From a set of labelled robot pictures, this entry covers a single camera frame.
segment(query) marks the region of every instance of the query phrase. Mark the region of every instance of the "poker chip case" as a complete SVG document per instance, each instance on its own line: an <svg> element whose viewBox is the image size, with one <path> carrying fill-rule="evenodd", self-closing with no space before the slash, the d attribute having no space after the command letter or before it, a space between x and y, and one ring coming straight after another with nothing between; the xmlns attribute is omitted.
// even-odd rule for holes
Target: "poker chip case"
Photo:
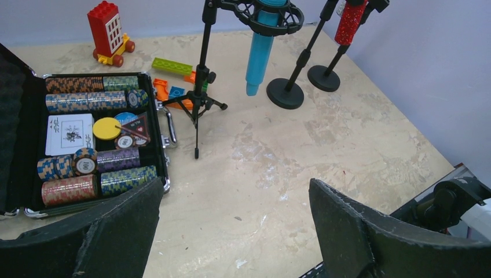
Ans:
<svg viewBox="0 0 491 278"><path fill-rule="evenodd" d="M161 135L157 118L155 92L147 73L60 74L38 77L27 64L0 44L0 127L2 128L0 136L0 152L2 152L0 215L15 216L23 208L24 213L31 218L50 217L86 210L115 197L102 194L100 186L102 173L97 172L94 174L98 182L96 198L47 207L42 196L43 181L36 172L36 165L38 161L50 157L45 154L48 117L53 115L53 111L49 111L46 104L46 95L49 94L47 80L80 78L81 80L100 80L101 78L110 80L119 76L137 78L139 89L144 90L148 95L148 99L145 99L147 101L145 107L135 108L134 101L132 101L132 105L119 106L114 109L104 109L104 107L101 109L100 106L85 112L66 112L59 109L55 115L91 113L94 121L97 121L101 118L112 118L124 112L136 115L146 114L151 139L149 143L138 148L140 166L156 169L156 178L162 183L164 192L168 192L165 142L163 142L164 138ZM94 145L97 152L116 149L114 139L100 140L94 137Z"/></svg>

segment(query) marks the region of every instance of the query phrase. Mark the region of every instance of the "red toy wheel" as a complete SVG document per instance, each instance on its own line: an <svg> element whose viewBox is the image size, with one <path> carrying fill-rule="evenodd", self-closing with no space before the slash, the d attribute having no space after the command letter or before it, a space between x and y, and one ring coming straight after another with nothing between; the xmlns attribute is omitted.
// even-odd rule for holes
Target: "red toy wheel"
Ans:
<svg viewBox="0 0 491 278"><path fill-rule="evenodd" d="M124 62L123 56L114 55L114 58L112 59L112 65L119 68L123 65L123 62Z"/></svg>
<svg viewBox="0 0 491 278"><path fill-rule="evenodd" d="M94 49L94 52L92 52L92 57L94 57L94 59L96 60L99 60L99 57L97 56L97 49Z"/></svg>
<svg viewBox="0 0 491 278"><path fill-rule="evenodd" d="M126 42L126 52L131 53L133 51L135 51L135 42L133 42L133 41L127 41Z"/></svg>

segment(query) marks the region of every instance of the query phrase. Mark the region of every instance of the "yellow disc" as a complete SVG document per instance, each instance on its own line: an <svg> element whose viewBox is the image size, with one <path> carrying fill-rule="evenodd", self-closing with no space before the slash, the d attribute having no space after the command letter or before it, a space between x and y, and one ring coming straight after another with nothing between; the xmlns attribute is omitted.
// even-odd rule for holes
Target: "yellow disc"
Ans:
<svg viewBox="0 0 491 278"><path fill-rule="evenodd" d="M114 140L121 133L121 123L115 118L102 118L96 121L92 131L101 140Z"/></svg>

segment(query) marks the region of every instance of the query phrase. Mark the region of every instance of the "red glittery object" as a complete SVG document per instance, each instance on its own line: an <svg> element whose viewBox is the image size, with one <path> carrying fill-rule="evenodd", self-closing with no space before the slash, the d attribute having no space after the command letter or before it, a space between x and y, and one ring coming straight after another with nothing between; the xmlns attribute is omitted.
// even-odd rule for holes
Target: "red glittery object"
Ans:
<svg viewBox="0 0 491 278"><path fill-rule="evenodd" d="M340 45L351 45L366 6L367 0L358 6L353 6L346 2L341 21L339 22L338 31L336 32L336 37L334 37L334 40L337 43Z"/></svg>
<svg viewBox="0 0 491 278"><path fill-rule="evenodd" d="M46 181L41 188L41 197L47 207L93 199L97 197L97 178L95 175L83 175Z"/></svg>

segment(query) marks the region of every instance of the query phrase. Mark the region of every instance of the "beige marble tabletop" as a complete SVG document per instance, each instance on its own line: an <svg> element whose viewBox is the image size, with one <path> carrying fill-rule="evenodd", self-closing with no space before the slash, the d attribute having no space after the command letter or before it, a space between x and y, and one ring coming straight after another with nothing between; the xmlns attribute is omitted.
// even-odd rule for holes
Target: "beige marble tabletop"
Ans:
<svg viewBox="0 0 491 278"><path fill-rule="evenodd" d="M171 108L179 147L168 152L171 191L160 205L144 277L298 277L322 260L309 207L311 178L390 213L453 169L348 57L336 67L338 91L324 93L309 83L307 69L327 65L337 50L324 33L297 81L303 105L290 111L271 103L266 85L290 76L313 32L304 27L276 38L255 97L245 92L252 33L212 34L207 65L218 77L209 94L229 109L214 107L200 119L195 160L195 129L183 111ZM93 60L91 42L12 51L38 75L148 71L191 89L151 63L161 57L196 65L201 35L135 42L121 68ZM167 130L163 115L160 126ZM13 239L61 218L0 221L0 237Z"/></svg>

